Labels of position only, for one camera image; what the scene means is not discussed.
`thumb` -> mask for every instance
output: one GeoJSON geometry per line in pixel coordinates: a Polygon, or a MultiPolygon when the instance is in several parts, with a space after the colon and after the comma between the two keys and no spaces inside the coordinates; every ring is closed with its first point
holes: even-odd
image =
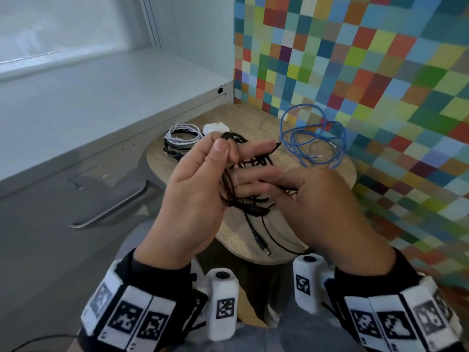
{"type": "Polygon", "coordinates": [[[195,176],[209,183],[218,183],[226,168],[228,153],[229,144],[226,139],[217,139],[195,176]]]}
{"type": "Polygon", "coordinates": [[[297,204],[290,195],[275,185],[269,185],[267,194],[277,204],[280,212],[282,213],[285,220],[287,220],[287,222],[289,219],[295,217],[296,213],[298,212],[296,208],[297,204]]]}

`wooden tabletop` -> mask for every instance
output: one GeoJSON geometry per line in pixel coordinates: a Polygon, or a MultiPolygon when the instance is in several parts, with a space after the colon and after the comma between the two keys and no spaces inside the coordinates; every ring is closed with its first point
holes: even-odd
{"type": "MultiPolygon", "coordinates": [[[[190,121],[190,123],[199,126],[200,129],[202,129],[204,124],[214,122],[223,122],[230,128],[231,132],[239,133],[249,141],[264,138],[279,140],[280,120],[251,105],[222,105],[190,121]]],[[[163,145],[164,135],[161,135],[148,147],[147,161],[155,175],[167,184],[177,162],[163,152],[163,145]]],[[[307,153],[321,155],[323,160],[330,159],[333,155],[333,149],[324,141],[315,141],[306,151],[307,153]]],[[[283,146],[280,146],[270,158],[274,165],[281,166],[284,169],[300,166],[298,159],[283,146]]],[[[341,164],[335,170],[342,175],[350,188],[354,186],[356,170],[348,156],[344,157],[341,164]]],[[[277,265],[295,259],[296,255],[278,247],[269,238],[260,218],[252,217],[251,221],[272,251],[270,256],[267,256],[259,248],[243,217],[242,211],[234,207],[227,209],[223,223],[218,231],[217,239],[233,254],[256,264],[277,265]]],[[[285,219],[275,206],[271,209],[271,213],[265,217],[265,221],[271,235],[280,244],[295,252],[302,252],[305,249],[306,246],[290,230],[285,219]]]]}

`fingernail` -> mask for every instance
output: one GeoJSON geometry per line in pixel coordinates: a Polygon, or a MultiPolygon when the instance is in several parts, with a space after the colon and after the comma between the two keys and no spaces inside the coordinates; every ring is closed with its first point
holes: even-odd
{"type": "Polygon", "coordinates": [[[226,141],[226,139],[219,138],[213,144],[213,149],[217,152],[225,152],[227,144],[228,142],[226,141]]]}

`left hand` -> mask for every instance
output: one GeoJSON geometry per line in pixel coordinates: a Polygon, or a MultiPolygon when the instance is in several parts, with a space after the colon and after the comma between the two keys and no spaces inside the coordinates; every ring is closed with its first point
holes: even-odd
{"type": "MultiPolygon", "coordinates": [[[[212,132],[199,141],[174,169],[158,217],[144,242],[134,252],[141,263],[162,269],[179,269],[201,253],[217,234],[227,206],[221,177],[226,167],[255,155],[268,153],[273,140],[237,145],[212,132]]],[[[256,166],[232,169],[231,179],[238,197],[266,193],[260,183],[279,175],[281,168],[256,166]]]]}

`hand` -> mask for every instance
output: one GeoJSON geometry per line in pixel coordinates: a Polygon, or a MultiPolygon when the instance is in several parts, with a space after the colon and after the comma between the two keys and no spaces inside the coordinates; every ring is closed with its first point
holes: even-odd
{"type": "Polygon", "coordinates": [[[295,168],[266,181],[273,184],[268,194],[296,236],[328,255],[339,269],[356,275],[391,270],[394,250],[373,230],[336,171],[295,168]],[[278,186],[298,192],[291,197],[278,186]]]}
{"type": "MultiPolygon", "coordinates": [[[[270,152],[273,140],[237,145],[212,132],[198,142],[178,163],[169,179],[161,210],[134,258],[163,269],[186,266],[217,234],[226,204],[221,177],[226,167],[255,155],[270,152]]],[[[232,169],[231,179],[238,197],[266,193],[269,184],[260,183],[282,172],[275,166],[232,169]]]]}

